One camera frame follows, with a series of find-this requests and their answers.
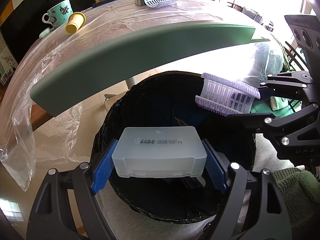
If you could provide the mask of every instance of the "black garbage bag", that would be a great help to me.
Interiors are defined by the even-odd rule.
[[[133,86],[110,108],[95,136],[92,156],[104,151],[113,138],[119,140],[126,127],[189,125],[229,161],[251,170],[255,135],[233,131],[223,116],[199,107],[195,96],[201,94],[203,84],[198,74],[174,71],[151,76]],[[202,176],[205,186],[193,188],[182,178],[121,178],[113,169],[109,182],[133,210],[155,220],[188,224],[215,215],[225,197],[214,188],[205,169]]]

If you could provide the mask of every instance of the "window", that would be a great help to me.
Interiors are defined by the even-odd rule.
[[[0,198],[0,208],[10,221],[23,221],[18,203]]]

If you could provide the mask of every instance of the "plastic tablecloth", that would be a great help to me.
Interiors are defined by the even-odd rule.
[[[281,47],[263,26],[239,11],[211,0],[178,0],[175,5],[157,9],[137,6],[134,0],[118,0],[89,8],[83,13],[86,15],[86,23],[77,33],[72,36],[66,34],[63,24],[33,44],[20,62],[4,96],[0,108],[0,160],[23,190],[27,190],[35,172],[36,161],[39,161],[35,156],[35,139],[30,123],[31,106],[35,104],[30,98],[30,89],[61,63],[92,46],[156,25],[213,20],[254,26],[255,35],[270,41],[225,48],[224,53],[206,52],[206,58],[212,62],[212,73],[222,76],[233,73],[233,78],[258,86],[268,74],[278,73],[282,68]],[[234,60],[229,62],[231,68],[221,67],[230,59]],[[81,104],[78,104],[41,127],[45,136],[60,138],[56,146],[47,147],[50,152],[41,160],[76,161],[72,149],[76,142],[80,115]]]

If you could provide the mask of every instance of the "blue gripper pad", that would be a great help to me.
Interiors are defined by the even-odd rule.
[[[205,161],[204,166],[209,173],[214,187],[220,190],[222,194],[224,194],[228,190],[228,185],[226,183],[226,174],[206,142],[202,140],[202,144],[205,151],[207,152],[207,160]]]
[[[103,189],[110,177],[114,164],[112,161],[112,153],[116,148],[118,141],[114,140],[96,170],[93,172],[93,184],[91,190],[97,194],[99,190]]]

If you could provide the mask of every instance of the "label sticker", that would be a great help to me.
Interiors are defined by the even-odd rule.
[[[299,25],[301,27],[310,27],[309,23],[306,19],[303,19],[302,17],[297,16],[296,18],[291,18],[292,22],[296,25]]]
[[[182,139],[141,139],[137,138],[134,140],[136,144],[182,144]]]

